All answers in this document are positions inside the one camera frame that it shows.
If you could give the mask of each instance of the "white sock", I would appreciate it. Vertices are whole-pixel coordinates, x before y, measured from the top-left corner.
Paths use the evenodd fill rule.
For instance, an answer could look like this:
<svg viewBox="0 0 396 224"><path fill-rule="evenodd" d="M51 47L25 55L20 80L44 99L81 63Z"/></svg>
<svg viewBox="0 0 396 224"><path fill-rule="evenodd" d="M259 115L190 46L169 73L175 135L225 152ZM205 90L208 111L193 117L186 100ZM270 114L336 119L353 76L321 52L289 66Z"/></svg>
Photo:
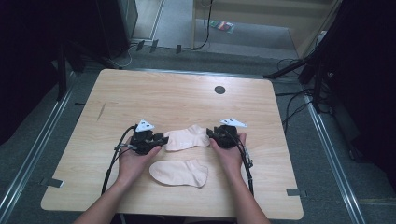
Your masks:
<svg viewBox="0 0 396 224"><path fill-rule="evenodd" d="M202 187L207 180L208 169L191 161L156 161L149 167L149 172L157 181L166 185L190 185Z"/></svg>
<svg viewBox="0 0 396 224"><path fill-rule="evenodd" d="M167 132L163 136L169 137L168 143L163 146L167 151L178 151L190 147L207 147L210 144L206 129L196 124L188 129Z"/></svg>

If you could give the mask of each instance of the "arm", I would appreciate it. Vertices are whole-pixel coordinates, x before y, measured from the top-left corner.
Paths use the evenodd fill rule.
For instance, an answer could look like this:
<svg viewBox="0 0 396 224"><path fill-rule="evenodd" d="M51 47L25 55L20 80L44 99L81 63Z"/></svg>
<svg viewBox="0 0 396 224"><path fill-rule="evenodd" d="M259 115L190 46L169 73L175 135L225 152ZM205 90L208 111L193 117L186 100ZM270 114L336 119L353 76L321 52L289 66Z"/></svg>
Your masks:
<svg viewBox="0 0 396 224"><path fill-rule="evenodd" d="M132 150L128 150L120 155L119 175L116 182L74 223L110 223L120 205L123 195L142 174L146 164L160 150L161 147L155 147L145 156L137 155Z"/></svg>
<svg viewBox="0 0 396 224"><path fill-rule="evenodd" d="M239 137L241 142L245 144L247 135L240 133ZM270 223L242 178L242 159L238 148L220 148L214 139L210 139L210 145L218 154L224 173L230 183L237 222L239 224Z"/></svg>

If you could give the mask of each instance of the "metal rail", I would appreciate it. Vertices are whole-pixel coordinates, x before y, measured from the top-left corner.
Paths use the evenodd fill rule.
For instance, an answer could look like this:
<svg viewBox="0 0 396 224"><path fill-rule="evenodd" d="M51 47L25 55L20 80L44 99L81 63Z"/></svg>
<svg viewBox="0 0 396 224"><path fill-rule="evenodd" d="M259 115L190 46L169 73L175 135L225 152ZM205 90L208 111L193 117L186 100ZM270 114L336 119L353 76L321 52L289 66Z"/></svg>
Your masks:
<svg viewBox="0 0 396 224"><path fill-rule="evenodd" d="M38 135L35 143L29 151L26 159L24 160L20 170L15 176L12 183L8 186L8 189L2 199L0 204L0 224L7 223L9 216L11 215L12 210L14 209L15 204L20 198L24 187L26 186L29 177L32 175L35 166L37 165L38 160L40 159L41 154L44 151L44 148L50 139L50 136L60 118L62 113L64 112L64 108L70 98L71 92L73 90L74 85L78 80L78 75L72 72L69 84L70 87L67 90L64 97L55 104L53 107L49 118L41 129L40 134Z"/></svg>
<svg viewBox="0 0 396 224"><path fill-rule="evenodd" d="M307 103L311 101L308 96L305 96L304 99ZM344 173L344 169L338 160L337 154L332 145L332 140L327 133L321 115L316 112L312 104L308 105L308 109L309 113L311 114L311 118L314 121L315 127L317 128L318 136L326 152L327 159L332 168L332 173L334 174L335 181L337 182L338 188L340 189L352 223L365 224L366 221L364 220L358 200L356 199L355 193L353 192L353 189L347 180L347 176Z"/></svg>

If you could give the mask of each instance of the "cable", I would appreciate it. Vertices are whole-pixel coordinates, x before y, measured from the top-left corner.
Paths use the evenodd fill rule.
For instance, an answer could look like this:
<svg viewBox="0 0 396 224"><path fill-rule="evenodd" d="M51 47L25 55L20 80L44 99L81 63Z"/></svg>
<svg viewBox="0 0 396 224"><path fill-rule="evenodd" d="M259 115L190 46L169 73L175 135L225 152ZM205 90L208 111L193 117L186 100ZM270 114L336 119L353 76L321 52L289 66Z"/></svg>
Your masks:
<svg viewBox="0 0 396 224"><path fill-rule="evenodd" d="M246 147L244 146L244 144L242 143L242 141L238 138L239 143L235 140L235 138L225 129L222 129L224 132L226 132L229 137L231 137L231 139L233 139L233 141L236 143L236 146L239 149L239 153L241 153L241 157L242 157L242 163L244 163L245 166L245 170L247 172L247 182L248 182L248 188L250 190L250 193L253 195L254 197L254 190L253 190L253 177L251 176L250 173L250 166L248 165L247 162L247 154L245 153L245 150L242 150L241 147L239 145L241 145L244 149L246 149Z"/></svg>
<svg viewBox="0 0 396 224"><path fill-rule="evenodd" d="M108 59L108 61L111 62L111 63L114 63L118 68L123 68L123 67L128 66L132 62L132 56L131 56L130 50L132 48L136 47L136 46L137 46L137 44L131 44L131 46L128 48L127 52L128 52L128 55L129 55L129 62L127 64L118 64L118 63L112 61L111 59Z"/></svg>
<svg viewBox="0 0 396 224"><path fill-rule="evenodd" d="M280 71L279 65L280 65L282 62L286 61L286 60L290 60L289 65L291 65L291 63L293 63L293 62L298 62L298 61L300 61L300 59L282 59L282 60L280 60L279 62L277 62L277 64L276 64L276 69L277 69L277 71ZM293 72L294 74L298 75L298 76L300 75L300 74L298 74L297 72L295 72L294 70L292 70L292 72Z"/></svg>
<svg viewBox="0 0 396 224"><path fill-rule="evenodd" d="M288 127L289 127L289 119L291 119L294 115L296 115L297 113L303 111L303 109L305 109L305 107L311 103L313 103L313 101L310 101L308 103L302 104L299 107L297 107L294 112L289 115L289 110L290 110L290 105L291 102L300 94L304 94L306 96L313 96L313 91L314 89L304 89L302 91L297 91L297 92L286 92L286 93L277 93L276 96L287 96L287 95L293 95L288 102L288 105L286 107L286 118L282 121L282 125L284 126L284 133L286 135L287 131L288 131ZM322 96L319 96L319 104L327 104L327 98L324 98ZM324 113L324 114L331 114L332 110L329 109L329 111L322 111L321 109L319 109L320 113Z"/></svg>
<svg viewBox="0 0 396 224"><path fill-rule="evenodd" d="M201 1L201 6L202 7L211 7L212 6L212 4L210 4L209 6L204 6L203 5L203 3L202 3L202 1ZM205 24L205 20L203 20L203 26L204 26L204 29L206 30L206 33L208 33L209 32L209 26L208 26L208 24L210 24L210 19L207 21L207 24ZM210 49L210 41L207 39L207 44L209 44L209 47L207 47L206 48L206 50L205 50L205 52L207 52L209 49Z"/></svg>
<svg viewBox="0 0 396 224"><path fill-rule="evenodd" d="M205 6L204 5L204 0L201 0L201 7L211 7L212 4L213 4L213 1L211 1L209 5Z"/></svg>
<svg viewBox="0 0 396 224"><path fill-rule="evenodd" d="M102 186L102 194L104 194L105 191L106 191L107 182L108 182L108 179L110 178L111 169L113 168L114 163L115 163L116 160L120 157L120 155L122 155L123 153L125 153L126 151L129 150L129 149L128 149L128 150L125 150L125 151L121 152L121 154L120 154L119 156L117 156L117 154L120 152L121 144L122 144L123 139L125 138L126 134L127 134L129 131L131 131L133 128L134 128L134 126L129 127L129 128L124 132L124 134L122 135L122 137L121 137L119 143L117 144L117 146L114 147L113 159L111 159L110 166L108 167L107 172L106 172L105 181L103 182L103 186Z"/></svg>
<svg viewBox="0 0 396 224"><path fill-rule="evenodd" d="M204 45L206 44L207 40L209 39L209 28L210 28L209 24L210 24L210 16L211 16L211 14L212 14L212 6L213 6L213 0L210 0L210 5L209 5L209 16L207 17L207 26L206 26L206 40L205 40L205 42L204 42L203 45L201 45L201 46L198 47L198 48L194 48L194 49L192 49L192 50L198 50L198 49L203 48Z"/></svg>

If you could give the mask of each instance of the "human hand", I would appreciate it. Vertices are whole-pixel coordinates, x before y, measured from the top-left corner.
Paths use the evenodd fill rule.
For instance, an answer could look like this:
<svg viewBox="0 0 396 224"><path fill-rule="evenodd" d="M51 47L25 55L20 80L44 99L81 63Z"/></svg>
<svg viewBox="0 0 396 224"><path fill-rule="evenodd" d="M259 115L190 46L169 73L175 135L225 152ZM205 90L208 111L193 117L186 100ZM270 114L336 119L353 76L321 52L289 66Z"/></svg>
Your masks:
<svg viewBox="0 0 396 224"><path fill-rule="evenodd" d="M238 135L242 144L245 145L247 135L245 133L239 133ZM238 147L224 149L219 147L219 145L216 143L216 141L213 138L210 138L209 140L210 140L210 145L213 147L213 149L215 150L216 154L219 157L219 161L227 177L228 178L242 177L241 175L242 158Z"/></svg>
<svg viewBox="0 0 396 224"><path fill-rule="evenodd" d="M128 147L122 147L119 157L119 175L116 184L129 188L136 179L143 173L146 164L161 150L156 146L147 155L138 155Z"/></svg>

